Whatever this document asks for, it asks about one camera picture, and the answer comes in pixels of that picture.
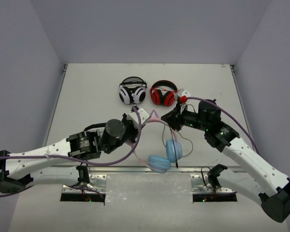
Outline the pink blue cat-ear headphones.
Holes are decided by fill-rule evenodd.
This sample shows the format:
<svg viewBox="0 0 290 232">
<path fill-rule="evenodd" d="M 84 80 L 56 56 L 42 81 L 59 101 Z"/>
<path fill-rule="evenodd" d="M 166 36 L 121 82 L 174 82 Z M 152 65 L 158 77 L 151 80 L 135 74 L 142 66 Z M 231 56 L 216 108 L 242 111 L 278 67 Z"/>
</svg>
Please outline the pink blue cat-ear headphones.
<svg viewBox="0 0 290 232">
<path fill-rule="evenodd" d="M 159 174 L 168 172 L 184 156 L 176 132 L 155 111 L 142 128 L 140 143 L 133 155 L 142 165 Z"/>
</svg>

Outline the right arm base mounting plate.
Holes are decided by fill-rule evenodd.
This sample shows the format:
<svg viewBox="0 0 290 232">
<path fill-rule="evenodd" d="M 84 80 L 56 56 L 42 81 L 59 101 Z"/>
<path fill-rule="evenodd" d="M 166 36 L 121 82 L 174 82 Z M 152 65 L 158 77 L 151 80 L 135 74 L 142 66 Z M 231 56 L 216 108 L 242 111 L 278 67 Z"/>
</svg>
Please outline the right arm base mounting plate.
<svg viewBox="0 0 290 232">
<path fill-rule="evenodd" d="M 230 188 L 221 187 L 216 190 L 214 190 L 209 182 L 207 181 L 207 175 L 202 175 L 200 173 L 191 174 L 190 175 L 191 180 L 191 188 L 192 193 L 195 194 L 233 194 L 235 193 L 234 190 L 231 190 Z"/>
</svg>

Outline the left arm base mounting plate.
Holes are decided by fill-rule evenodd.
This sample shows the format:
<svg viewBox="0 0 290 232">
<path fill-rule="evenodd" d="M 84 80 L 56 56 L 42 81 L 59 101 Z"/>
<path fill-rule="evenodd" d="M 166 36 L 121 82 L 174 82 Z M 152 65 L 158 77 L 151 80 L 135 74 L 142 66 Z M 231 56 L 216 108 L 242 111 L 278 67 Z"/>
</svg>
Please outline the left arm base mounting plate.
<svg viewBox="0 0 290 232">
<path fill-rule="evenodd" d="M 106 174 L 90 174 L 89 183 L 78 183 L 73 186 L 63 185 L 62 192 L 84 192 L 104 194 L 106 189 Z"/>
</svg>

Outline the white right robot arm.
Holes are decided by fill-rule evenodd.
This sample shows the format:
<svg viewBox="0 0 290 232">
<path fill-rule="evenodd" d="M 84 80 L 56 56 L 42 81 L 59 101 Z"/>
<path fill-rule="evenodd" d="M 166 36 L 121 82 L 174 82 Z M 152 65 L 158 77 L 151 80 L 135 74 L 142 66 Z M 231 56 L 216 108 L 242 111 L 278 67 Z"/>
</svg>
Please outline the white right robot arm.
<svg viewBox="0 0 290 232">
<path fill-rule="evenodd" d="M 227 166 L 218 164 L 207 173 L 211 187 L 232 189 L 258 204 L 272 220 L 284 222 L 290 215 L 290 177 L 264 160 L 257 148 L 250 148 L 235 129 L 221 120 L 225 110 L 215 100 L 200 99 L 196 113 L 187 110 L 188 100 L 179 98 L 174 109 L 161 119 L 176 131 L 183 126 L 203 131 L 211 147 L 249 174 L 248 178 L 240 177 Z"/>
</svg>

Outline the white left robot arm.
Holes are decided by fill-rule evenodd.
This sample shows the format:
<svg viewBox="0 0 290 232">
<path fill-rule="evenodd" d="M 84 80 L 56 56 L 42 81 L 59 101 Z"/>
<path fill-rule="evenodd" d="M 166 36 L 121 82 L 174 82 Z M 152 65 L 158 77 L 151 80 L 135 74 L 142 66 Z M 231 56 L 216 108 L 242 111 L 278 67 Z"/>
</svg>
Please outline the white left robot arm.
<svg viewBox="0 0 290 232">
<path fill-rule="evenodd" d="M 92 124 L 82 132 L 38 149 L 20 153 L 0 151 L 1 196 L 17 194 L 40 184 L 89 183 L 86 166 L 105 167 L 126 160 L 135 151 L 147 119 L 140 112 L 131 112 L 123 114 L 121 120 Z M 110 154 L 124 143 L 132 144 L 124 157 L 111 162 L 93 162 L 102 153 Z"/>
</svg>

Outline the red black headphones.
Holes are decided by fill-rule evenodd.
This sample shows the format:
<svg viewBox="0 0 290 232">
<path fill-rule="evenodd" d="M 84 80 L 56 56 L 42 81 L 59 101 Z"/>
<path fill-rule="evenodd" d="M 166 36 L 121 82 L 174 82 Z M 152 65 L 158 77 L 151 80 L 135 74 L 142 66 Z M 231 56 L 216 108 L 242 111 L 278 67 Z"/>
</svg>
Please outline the red black headphones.
<svg viewBox="0 0 290 232">
<path fill-rule="evenodd" d="M 155 105 L 169 107 L 175 102 L 175 94 L 178 92 L 177 86 L 168 80 L 159 80 L 150 88 L 150 97 Z"/>
</svg>

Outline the white black headphones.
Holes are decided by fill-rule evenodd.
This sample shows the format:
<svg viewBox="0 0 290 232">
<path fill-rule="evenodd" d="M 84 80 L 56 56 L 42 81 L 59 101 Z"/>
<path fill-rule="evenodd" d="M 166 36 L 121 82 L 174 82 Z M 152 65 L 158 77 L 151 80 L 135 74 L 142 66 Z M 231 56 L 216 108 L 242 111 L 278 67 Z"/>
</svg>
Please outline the white black headphones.
<svg viewBox="0 0 290 232">
<path fill-rule="evenodd" d="M 119 97 L 124 104 L 139 104 L 146 97 L 147 82 L 140 77 L 125 78 L 119 84 Z"/>
</svg>

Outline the aluminium table edge rail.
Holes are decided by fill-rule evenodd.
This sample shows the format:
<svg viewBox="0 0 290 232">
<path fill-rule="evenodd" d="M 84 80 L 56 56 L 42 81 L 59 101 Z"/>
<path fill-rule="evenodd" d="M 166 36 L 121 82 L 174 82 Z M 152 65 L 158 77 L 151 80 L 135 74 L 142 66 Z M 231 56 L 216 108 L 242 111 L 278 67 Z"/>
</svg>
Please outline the aluminium table edge rail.
<svg viewBox="0 0 290 232">
<path fill-rule="evenodd" d="M 96 166 L 88 166 L 88 169 L 90 172 L 100 172 L 100 173 L 145 173 L 145 172 L 152 172 L 151 169 L 147 167 L 141 167 L 141 166 L 110 166 L 110 167 L 96 167 Z M 188 167 L 188 166 L 182 166 L 178 169 L 175 167 L 172 167 L 168 173 L 198 173 L 200 171 L 209 171 L 208 168 L 202 167 L 202 166 L 196 166 L 196 167 Z"/>
</svg>

